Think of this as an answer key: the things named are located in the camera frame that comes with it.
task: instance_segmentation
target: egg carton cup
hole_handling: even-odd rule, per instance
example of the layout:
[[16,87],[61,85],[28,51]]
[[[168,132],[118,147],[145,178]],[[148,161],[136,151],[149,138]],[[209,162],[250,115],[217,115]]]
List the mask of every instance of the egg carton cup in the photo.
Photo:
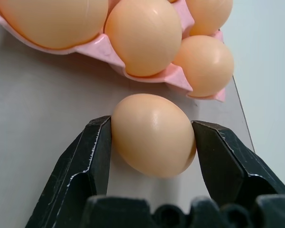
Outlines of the egg carton cup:
[[[118,2],[119,0],[109,0],[110,3],[109,13],[112,11],[113,7]],[[194,24],[194,20],[189,12],[185,0],[178,0],[175,3],[172,3],[172,5],[176,9],[180,17],[181,27],[183,32],[182,38],[184,39],[189,36],[189,32]],[[74,52],[81,53],[83,55],[107,62],[117,73],[131,80],[137,82],[145,82],[145,83],[166,83],[168,87],[177,90],[178,92],[184,93],[187,97],[190,98],[203,99],[203,100],[214,99],[221,102],[225,101],[225,89],[222,89],[217,94],[208,97],[190,96],[190,93],[193,91],[193,89],[188,83],[182,68],[172,63],[162,72],[150,77],[134,77],[127,74],[125,71],[124,62],[119,58],[119,56],[114,51],[110,39],[106,34],[103,33],[103,29],[100,31],[99,36],[97,36],[95,39],[93,39],[88,43],[74,46],[72,48],[64,50],[51,50],[35,45],[34,43],[25,39],[9,25],[9,23],[2,17],[1,13],[0,13],[0,25],[2,25],[9,33],[11,33],[18,40],[36,50],[55,55],[67,55]],[[219,39],[223,42],[223,34],[219,30],[215,34],[213,34],[212,37]]]

